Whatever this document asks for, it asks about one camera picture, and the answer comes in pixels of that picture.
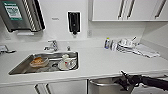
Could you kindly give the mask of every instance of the soap dispenser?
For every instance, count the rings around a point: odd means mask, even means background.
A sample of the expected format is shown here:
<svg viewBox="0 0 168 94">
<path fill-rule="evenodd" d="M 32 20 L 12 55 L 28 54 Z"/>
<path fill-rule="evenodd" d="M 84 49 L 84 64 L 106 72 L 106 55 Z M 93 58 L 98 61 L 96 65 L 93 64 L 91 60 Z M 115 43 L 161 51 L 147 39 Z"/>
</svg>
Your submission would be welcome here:
<svg viewBox="0 0 168 94">
<path fill-rule="evenodd" d="M 77 35 L 80 32 L 80 12 L 68 12 L 69 31 L 73 35 Z"/>
</svg>

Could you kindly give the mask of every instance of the black handle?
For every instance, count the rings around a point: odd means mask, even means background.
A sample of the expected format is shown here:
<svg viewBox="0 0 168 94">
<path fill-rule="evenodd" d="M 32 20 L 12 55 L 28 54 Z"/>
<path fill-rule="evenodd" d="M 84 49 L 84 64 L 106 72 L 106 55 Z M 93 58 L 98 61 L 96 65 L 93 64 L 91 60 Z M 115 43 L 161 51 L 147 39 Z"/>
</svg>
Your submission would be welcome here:
<svg viewBox="0 0 168 94">
<path fill-rule="evenodd" d="M 143 76 L 142 83 L 148 86 L 157 87 L 163 90 L 168 90 L 168 81 L 165 81 L 165 80 Z"/>
<path fill-rule="evenodd" d="M 37 94 L 40 94 L 40 91 L 39 91 L 39 89 L 38 89 L 38 84 L 36 84 L 34 88 L 35 88 Z"/>
</svg>

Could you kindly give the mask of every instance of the faucet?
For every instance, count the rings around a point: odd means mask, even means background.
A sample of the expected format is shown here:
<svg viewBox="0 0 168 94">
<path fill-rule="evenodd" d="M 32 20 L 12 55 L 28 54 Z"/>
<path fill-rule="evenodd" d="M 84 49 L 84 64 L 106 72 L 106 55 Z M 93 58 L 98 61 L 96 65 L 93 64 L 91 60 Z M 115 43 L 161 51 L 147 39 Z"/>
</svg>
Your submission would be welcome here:
<svg viewBox="0 0 168 94">
<path fill-rule="evenodd" d="M 48 41 L 48 42 L 52 42 L 52 47 L 45 47 L 44 50 L 50 50 L 50 49 L 54 49 L 54 51 L 58 50 L 58 46 L 57 46 L 57 41 L 56 40 L 52 40 L 52 41 Z"/>
</svg>

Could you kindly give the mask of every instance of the cabinet door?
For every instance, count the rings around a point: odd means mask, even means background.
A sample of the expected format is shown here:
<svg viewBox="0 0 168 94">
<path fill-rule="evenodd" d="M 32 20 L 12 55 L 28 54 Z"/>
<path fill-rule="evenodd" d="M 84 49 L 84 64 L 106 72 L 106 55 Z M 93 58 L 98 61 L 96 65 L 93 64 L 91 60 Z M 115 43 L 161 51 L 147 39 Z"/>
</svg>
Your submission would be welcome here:
<svg viewBox="0 0 168 94">
<path fill-rule="evenodd" d="M 168 21 L 168 0 L 158 0 L 151 21 Z"/>
<path fill-rule="evenodd" d="M 49 83 L 46 88 L 49 94 L 87 94 L 87 81 Z"/>
<path fill-rule="evenodd" d="M 0 88 L 0 94 L 45 94 L 40 85 L 24 85 Z"/>
<path fill-rule="evenodd" d="M 120 21 L 127 0 L 92 0 L 92 21 Z"/>
<path fill-rule="evenodd" d="M 124 21 L 149 21 L 157 0 L 128 0 Z"/>
</svg>

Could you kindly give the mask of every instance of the black object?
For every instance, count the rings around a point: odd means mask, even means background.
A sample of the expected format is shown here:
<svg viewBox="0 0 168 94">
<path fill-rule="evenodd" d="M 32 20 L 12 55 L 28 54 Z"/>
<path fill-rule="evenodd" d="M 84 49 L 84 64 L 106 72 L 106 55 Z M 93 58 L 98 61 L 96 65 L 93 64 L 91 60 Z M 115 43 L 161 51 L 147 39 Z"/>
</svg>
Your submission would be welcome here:
<svg viewBox="0 0 168 94">
<path fill-rule="evenodd" d="M 80 13 L 79 12 L 68 12 L 69 19 L 69 30 L 74 35 L 80 32 Z"/>
<path fill-rule="evenodd" d="M 114 83 L 120 84 L 123 87 L 123 90 L 128 91 L 128 86 L 134 85 L 135 87 L 139 86 L 139 83 L 143 83 L 147 86 L 152 86 L 160 88 L 163 90 L 168 90 L 168 81 L 146 77 L 142 75 L 128 75 L 121 71 L 125 79 L 118 79 Z"/>
</svg>

